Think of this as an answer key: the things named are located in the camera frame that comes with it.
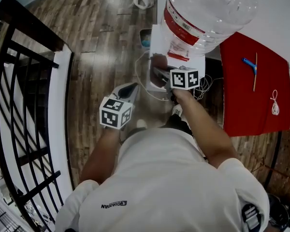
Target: black metal railing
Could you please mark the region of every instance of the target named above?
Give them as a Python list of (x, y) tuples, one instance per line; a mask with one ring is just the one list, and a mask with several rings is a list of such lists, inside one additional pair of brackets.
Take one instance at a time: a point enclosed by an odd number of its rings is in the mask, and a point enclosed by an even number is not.
[(26, 232), (20, 225), (18, 225), (9, 214), (7, 214), (0, 206), (0, 222), (6, 228), (7, 232)]
[[(58, 207), (56, 205), (56, 202), (54, 200), (54, 196), (53, 196), (51, 189), (50, 189), (50, 184), (55, 186), (56, 193), (57, 193), (58, 199), (60, 201), (60, 204), (63, 205), (63, 200), (61, 198), (58, 184), (56, 181), (56, 178), (58, 176), (60, 176), (60, 171), (57, 171), (57, 172), (54, 171), (52, 157), (50, 154), (49, 140), (48, 140), (48, 119), (47, 119), (47, 112), (48, 111), (47, 111), (47, 106), (45, 107), (45, 111), (44, 111), (45, 128), (46, 128), (46, 137), (45, 137), (46, 146), (45, 147), (41, 147), (41, 144), (40, 144), (40, 137), (39, 137), (39, 131), (38, 131), (39, 121), (38, 121), (38, 114), (37, 114), (38, 112), (37, 111), (38, 111), (38, 96), (39, 96), (39, 90), (40, 90), (41, 72), (42, 72), (42, 70), (47, 70), (48, 84), (47, 84), (46, 95), (48, 97), (50, 76), (51, 76), (52, 68), (58, 68), (58, 65), (56, 63), (50, 61), (49, 59), (47, 59), (47, 58), (45, 58), (45, 57), (43, 57), (35, 52), (23, 47), (22, 45), (19, 45), (18, 43), (12, 41), (11, 38), (12, 38), (14, 31), (15, 31), (15, 26), (14, 26), (13, 22), (11, 22), (11, 24), (9, 25), (9, 27), (7, 29), (2, 46), (0, 48), (0, 97), (2, 97), (2, 99), (3, 99), (3, 104), (0, 103), (0, 112), (1, 112), (6, 124), (8, 125), (8, 127), (10, 128), (10, 131), (11, 131), (13, 153), (14, 153), (14, 157), (15, 157), (15, 161), (16, 161), (16, 165), (18, 168), (20, 179), (21, 179), (23, 186), (25, 188), (25, 191), (26, 191), (26, 193), (24, 195), (20, 196), (17, 193), (15, 186), (13, 184), (13, 180), (12, 180), (11, 175), (9, 173), (8, 166), (7, 166), (6, 159), (5, 159), (5, 155), (4, 155), (4, 149), (3, 149), (3, 145), (2, 145), (1, 131), (0, 131), (0, 168), (2, 171), (3, 178), (6, 182), (6, 185), (10, 191), (10, 194), (11, 194), (13, 200), (15, 201), (15, 204), (17, 205), (19, 211), (21, 212), (23, 218), (26, 220), (26, 222), (32, 227), (32, 229), (34, 231), (40, 231), (40, 228), (35, 225), (35, 223), (32, 221), (30, 215), (27, 213), (27, 211), (25, 209), (26, 203), (31, 201), (31, 204), (34, 207), (34, 209), (35, 209), (38, 217), (42, 221), (43, 225), (45, 226), (45, 228), (47, 230), (51, 231), (49, 229), (47, 223), (43, 219), (39, 209), (37, 208), (37, 205), (35, 204), (33, 197), (35, 195), (39, 195), (39, 197), (42, 201), (42, 204), (43, 204), (47, 214), (49, 215), (50, 220), (54, 223), (55, 221), (54, 221), (53, 215), (50, 212), (50, 210), (45, 202), (44, 196), (42, 194), (42, 190), (44, 188), (47, 189), (48, 195), (49, 195), (50, 200), (54, 206), (54, 209), (56, 212), (58, 212)], [(8, 78), (7, 78), (5, 69), (4, 69), (4, 63), (11, 60), (11, 58), (9, 58), (7, 60), (7, 57), (6, 57), (8, 49), (12, 49), (12, 50), (17, 52), (16, 57), (13, 59), (14, 60), (14, 68), (13, 68), (13, 74), (12, 74), (10, 86), (9, 86)], [(25, 55), (29, 58), (28, 63), (27, 63), (24, 87), (23, 87), (24, 90), (23, 90), (22, 115), (20, 114), (20, 112), (15, 104), (15, 101), (14, 101), (16, 73), (17, 73), (17, 70), (19, 67), (21, 55)], [(27, 102), (28, 102), (27, 101), (27, 83), (28, 83), (28, 78), (29, 78), (28, 77), (29, 69), (32, 68), (31, 63), (33, 61), (39, 63), (38, 74), (37, 74), (37, 79), (36, 79), (36, 88), (35, 88), (35, 94), (34, 94), (35, 95), (34, 118), (32, 118), (34, 121), (34, 124), (35, 124), (35, 140), (30, 135), (30, 133), (27, 129), (27, 119), (28, 118), (31, 119), (31, 116), (27, 114)], [(6, 95), (3, 91), (3, 87), (2, 87), (2, 83), (1, 83), (2, 77), (4, 79), (6, 89), (8, 90), (8, 93), (9, 93), (9, 99), (6, 97)], [(3, 105), (6, 106), (7, 110), (10, 113), (10, 122), (9, 122), (7, 115), (4, 113), (4, 109), (2, 107)], [(21, 129), (20, 126), (18, 125), (17, 121), (15, 121), (14, 112), (16, 114), (18, 121), (20, 121), (20, 123), (22, 124), (23, 129)], [(17, 151), (17, 146), (25, 153), (25, 156), (19, 157), (18, 151)], [(44, 162), (46, 162), (49, 165), (50, 169), (48, 169), (48, 167), (44, 164)], [(26, 183), (26, 179), (25, 179), (25, 176), (24, 176), (23, 171), (22, 171), (22, 166), (25, 164), (29, 164), (32, 178), (33, 178), (33, 181), (35, 184), (35, 188), (33, 188), (31, 190), (29, 189), (29, 187)], [(39, 183), (39, 181), (38, 181), (34, 166), (39, 171), (42, 172), (44, 180), (41, 183)]]

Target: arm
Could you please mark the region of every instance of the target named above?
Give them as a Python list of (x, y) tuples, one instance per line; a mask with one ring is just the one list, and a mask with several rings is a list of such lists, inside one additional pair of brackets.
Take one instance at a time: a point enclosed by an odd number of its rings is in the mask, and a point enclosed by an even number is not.
[(109, 178), (114, 169), (118, 148), (119, 130), (105, 129), (82, 170), (80, 183), (94, 180), (102, 184)]
[(208, 115), (205, 109), (186, 90), (173, 90), (177, 102), (182, 106), (201, 151), (209, 164), (218, 168), (229, 158), (238, 158), (226, 132)]

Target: wire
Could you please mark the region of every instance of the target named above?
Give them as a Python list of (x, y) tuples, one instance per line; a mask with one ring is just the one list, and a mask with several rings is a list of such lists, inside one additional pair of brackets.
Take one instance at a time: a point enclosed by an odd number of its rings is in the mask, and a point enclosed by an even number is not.
[[(216, 78), (216, 79), (213, 80), (211, 76), (205, 74), (205, 77), (200, 80), (200, 86), (198, 88), (195, 88), (193, 90), (193, 96), (194, 96), (194, 98), (197, 101), (203, 99), (204, 94), (209, 91), (209, 89), (213, 85), (214, 81), (219, 80), (219, 79), (223, 79), (223, 77)], [(201, 94), (197, 97), (197, 96), (195, 96), (195, 91), (199, 91), (199, 92), (201, 92)]]
[(165, 100), (165, 99), (159, 99), (159, 98), (157, 98), (157, 97), (155, 97), (155, 96), (153, 96), (152, 94), (150, 94), (148, 91), (147, 91), (147, 89), (145, 88), (145, 86), (143, 85), (143, 83), (141, 82), (141, 80), (140, 80), (140, 78), (139, 78), (139, 75), (137, 74), (137, 71), (136, 71), (136, 63), (138, 62), (138, 61), (140, 61), (140, 59), (146, 54), (146, 53), (149, 53), (149, 51), (145, 51), (137, 60), (136, 60), (136, 62), (134, 63), (134, 71), (135, 71), (135, 74), (136, 74), (136, 77), (137, 77), (137, 79), (139, 80), (139, 84), (143, 87), (143, 89), (146, 91), (146, 93), (149, 95), (149, 96), (151, 96), (152, 98), (155, 98), (156, 100), (158, 100), (158, 101), (162, 101), (162, 102), (168, 102), (169, 100)]
[(273, 114), (273, 115), (278, 115), (278, 114), (279, 114), (279, 106), (278, 106), (278, 104), (277, 104), (277, 102), (276, 102), (277, 96), (278, 96), (278, 92), (277, 92), (277, 90), (275, 89), (275, 90), (273, 91), (273, 98), (270, 98), (271, 100), (274, 101), (274, 104), (273, 104), (273, 106), (272, 106), (272, 114)]

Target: red label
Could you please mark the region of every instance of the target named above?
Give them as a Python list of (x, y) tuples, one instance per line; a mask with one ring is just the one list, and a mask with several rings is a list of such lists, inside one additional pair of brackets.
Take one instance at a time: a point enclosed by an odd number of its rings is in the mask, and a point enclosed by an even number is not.
[(164, 9), (164, 19), (166, 24), (168, 25), (169, 29), (183, 42), (194, 45), (199, 40), (198, 37), (195, 37), (188, 33), (186, 30), (184, 30), (182, 27), (180, 27), (172, 18), (169, 11), (165, 7)]
[(183, 42), (194, 45), (205, 31), (197, 28), (183, 18), (174, 8), (171, 0), (166, 1), (164, 19), (169, 29)]
[(175, 54), (175, 53), (172, 53), (172, 52), (168, 52), (168, 56), (172, 57), (172, 58), (175, 58), (175, 59), (179, 59), (179, 60), (182, 60), (182, 61), (185, 61), (185, 62), (188, 62), (189, 61), (189, 58), (185, 58), (181, 55), (178, 55), (178, 54)]

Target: white box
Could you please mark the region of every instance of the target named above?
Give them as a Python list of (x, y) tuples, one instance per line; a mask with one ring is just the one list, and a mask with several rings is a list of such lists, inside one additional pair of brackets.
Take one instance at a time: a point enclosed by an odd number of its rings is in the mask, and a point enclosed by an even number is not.
[(189, 90), (200, 86), (199, 71), (187, 67), (171, 70), (171, 88)]
[(133, 104), (104, 97), (100, 105), (100, 124), (120, 130), (130, 120)]

